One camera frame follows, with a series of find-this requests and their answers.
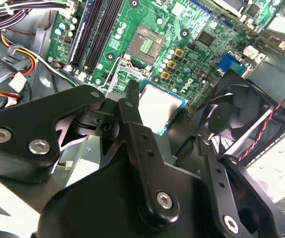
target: dimm slot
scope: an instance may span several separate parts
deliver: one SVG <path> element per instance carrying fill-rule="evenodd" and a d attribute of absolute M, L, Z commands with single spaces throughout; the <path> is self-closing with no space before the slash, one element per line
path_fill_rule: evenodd
<path fill-rule="evenodd" d="M 102 11 L 102 7 L 104 5 L 103 3 L 104 3 L 103 0 L 95 0 L 94 2 L 94 6 L 91 9 L 90 16 L 85 25 L 84 33 L 82 34 L 79 40 L 79 46 L 77 47 L 77 50 L 75 52 L 75 57 L 72 61 L 72 66 L 74 67 L 74 69 L 80 66 L 80 63 L 82 59 L 84 58 L 85 49 L 88 47 L 88 42 L 93 35 L 93 32 L 94 32 L 93 30 L 99 19 L 99 16 Z"/>
<path fill-rule="evenodd" d="M 98 29 L 98 33 L 85 62 L 86 72 L 89 74 L 93 72 L 102 51 L 105 48 L 106 41 L 114 26 L 114 22 L 118 16 L 122 3 L 123 0 L 114 0 L 106 9 L 106 17 L 104 17 Z"/>

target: black plastic part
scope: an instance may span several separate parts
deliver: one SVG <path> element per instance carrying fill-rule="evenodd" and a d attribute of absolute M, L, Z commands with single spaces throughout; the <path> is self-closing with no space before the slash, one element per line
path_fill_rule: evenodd
<path fill-rule="evenodd" d="M 250 209 L 254 218 L 250 223 L 257 224 L 259 237 L 284 237 L 284 214 L 248 174 L 244 166 L 238 163 L 234 164 L 230 158 L 231 156 L 224 156 L 221 159 L 221 163 L 225 166 L 229 176 L 231 175 L 232 193 L 238 211 L 244 208 Z"/>
<path fill-rule="evenodd" d="M 0 143 L 0 176 L 24 182 L 48 178 L 60 151 L 68 145 L 64 140 L 72 120 L 86 110 L 99 109 L 104 101 L 100 91 L 84 85 L 0 111 L 0 127 L 12 134 L 11 140 Z M 35 139 L 46 140 L 49 153 L 31 153 L 28 146 Z"/>
<path fill-rule="evenodd" d="M 120 150 L 116 156 L 125 155 L 126 151 Z M 170 187 L 183 201 L 179 218 L 167 228 L 157 231 L 141 219 L 132 164 L 119 159 L 55 195 L 41 215 L 37 237 L 208 237 L 198 213 L 200 180 L 169 166 L 164 169 Z"/>

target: yellow wire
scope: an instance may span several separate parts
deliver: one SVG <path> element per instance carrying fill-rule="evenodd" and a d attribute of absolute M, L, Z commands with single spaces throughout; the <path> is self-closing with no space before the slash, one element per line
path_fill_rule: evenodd
<path fill-rule="evenodd" d="M 9 47 L 9 46 L 11 45 L 11 44 L 9 44 L 9 43 L 6 41 L 6 39 L 5 39 L 5 37 L 3 36 L 2 33 L 1 33 L 1 39 L 2 39 L 2 42 L 3 42 L 6 46 Z M 33 59 L 35 65 L 37 65 L 37 61 L 36 61 L 35 57 L 34 57 L 31 53 L 29 53 L 29 52 L 27 52 L 27 51 L 25 51 L 25 50 L 22 50 L 22 49 L 17 49 L 17 51 L 19 51 L 19 52 L 21 52 L 21 53 L 24 53 L 24 54 L 26 54 L 26 55 L 28 55 L 28 56 L 30 56 L 30 57 Z"/>

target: black fan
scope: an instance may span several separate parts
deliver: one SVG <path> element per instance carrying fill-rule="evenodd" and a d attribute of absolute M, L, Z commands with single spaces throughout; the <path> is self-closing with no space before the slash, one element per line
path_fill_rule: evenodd
<path fill-rule="evenodd" d="M 242 137 L 250 137 L 252 142 L 260 128 L 260 118 L 266 118 L 271 113 L 271 107 L 273 108 L 272 100 L 267 95 L 231 70 L 223 76 L 207 101 L 194 113 L 193 121 L 202 136 L 218 137 L 218 155 L 221 156 L 228 149 L 222 142 L 225 139 L 237 142 Z M 271 133 L 268 135 L 276 134 L 280 126 L 279 123 L 270 123 L 268 131 Z"/>

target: black bracket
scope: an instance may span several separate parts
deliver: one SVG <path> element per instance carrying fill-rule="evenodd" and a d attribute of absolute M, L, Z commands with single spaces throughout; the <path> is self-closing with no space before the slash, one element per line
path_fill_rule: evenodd
<path fill-rule="evenodd" d="M 234 157 L 228 155 L 222 157 L 221 163 L 231 175 L 233 194 L 239 213 L 241 210 L 249 208 L 260 237 L 285 237 L 284 214 L 248 174 L 244 166 L 238 163 Z"/>
<path fill-rule="evenodd" d="M 73 119 L 87 110 L 99 109 L 104 101 L 100 91 L 83 85 L 0 111 L 0 128 L 11 137 L 0 143 L 0 176 L 24 182 L 48 178 L 60 151 L 68 145 L 63 141 Z M 50 150 L 46 154 L 32 153 L 29 144 L 34 140 L 46 141 Z"/>
<path fill-rule="evenodd" d="M 136 82 L 132 82 L 127 86 L 127 90 L 130 92 L 137 85 Z M 128 99 L 118 101 L 116 113 L 119 115 L 119 134 L 102 158 L 100 166 L 112 163 L 114 155 L 123 148 L 123 144 L 126 145 L 139 214 L 149 226 L 162 229 L 178 219 L 179 203 L 170 186 L 153 132 L 150 128 L 143 126 L 135 101 Z"/>

